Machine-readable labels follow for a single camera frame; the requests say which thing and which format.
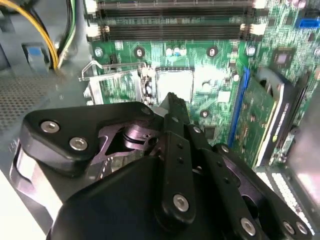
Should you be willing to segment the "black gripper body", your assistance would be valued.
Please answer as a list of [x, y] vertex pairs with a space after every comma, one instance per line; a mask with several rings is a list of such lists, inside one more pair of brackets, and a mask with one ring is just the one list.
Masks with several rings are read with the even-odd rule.
[[234, 240], [185, 136], [76, 192], [54, 211], [49, 240]]

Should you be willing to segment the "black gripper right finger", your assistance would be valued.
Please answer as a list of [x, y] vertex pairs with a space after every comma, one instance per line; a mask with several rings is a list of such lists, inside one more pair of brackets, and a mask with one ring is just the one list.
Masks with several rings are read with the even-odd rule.
[[227, 236], [239, 240], [310, 240], [301, 218], [225, 144], [211, 146], [193, 124], [187, 126], [195, 160], [214, 187], [226, 217]]

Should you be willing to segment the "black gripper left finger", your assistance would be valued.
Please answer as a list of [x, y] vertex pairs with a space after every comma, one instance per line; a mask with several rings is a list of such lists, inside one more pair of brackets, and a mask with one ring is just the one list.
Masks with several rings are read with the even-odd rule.
[[141, 102], [36, 110], [22, 122], [19, 155], [39, 166], [38, 196], [64, 204], [78, 191], [164, 146], [163, 133], [184, 138], [185, 101], [168, 93], [159, 115]]

